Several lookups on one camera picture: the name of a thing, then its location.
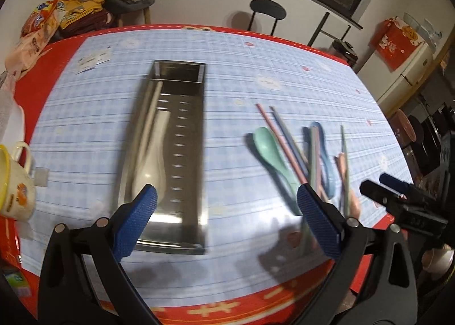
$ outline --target blue plaid tablecloth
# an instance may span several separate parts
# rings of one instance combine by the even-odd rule
[[[111,60],[77,74],[78,60],[111,47]],[[53,227],[89,226],[110,213],[122,144],[133,104],[156,59],[206,63],[205,195],[208,252],[199,256],[134,251],[122,260],[150,306],[198,305],[267,289],[321,264],[320,250],[301,257],[286,243],[300,218],[287,209],[267,170],[246,146],[247,134],[266,126],[255,103],[276,107],[300,146],[302,127],[322,124],[330,158],[341,151],[340,124],[349,150],[352,188],[361,222],[384,215],[359,193],[361,181],[383,171],[411,181],[381,110],[346,65],[296,47],[249,36],[197,30],[141,30],[88,38],[74,54],[42,110],[31,148],[48,168],[37,187],[31,239],[21,239],[23,267],[40,273]],[[272,79],[279,90],[261,86]],[[336,195],[341,181],[335,163]],[[100,299],[108,300],[87,258]]]

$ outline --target metal tray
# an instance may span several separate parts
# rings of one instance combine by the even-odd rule
[[[136,116],[129,126],[131,137],[127,139],[118,205],[135,197],[131,187],[137,153],[158,81],[163,86],[154,117],[158,110],[171,112],[163,143],[166,193],[137,241],[136,249],[173,254],[205,251],[208,210],[202,189],[204,73],[205,65],[201,63],[155,61],[144,95],[136,104]]]

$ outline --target yellow cloth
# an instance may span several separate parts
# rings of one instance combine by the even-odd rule
[[[64,29],[69,24],[77,21],[90,13],[99,12],[103,9],[104,0],[61,0],[65,4],[65,16],[60,22]]]

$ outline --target chair backrest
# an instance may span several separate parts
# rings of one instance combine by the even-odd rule
[[[252,0],[250,8],[255,13],[269,15],[276,20],[282,20],[286,17],[286,10],[273,0]]]

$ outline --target refrigerator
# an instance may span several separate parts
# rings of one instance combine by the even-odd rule
[[[426,42],[421,43],[395,71],[390,71],[382,57],[374,51],[357,75],[382,111],[386,112],[419,83],[432,61],[433,54]]]

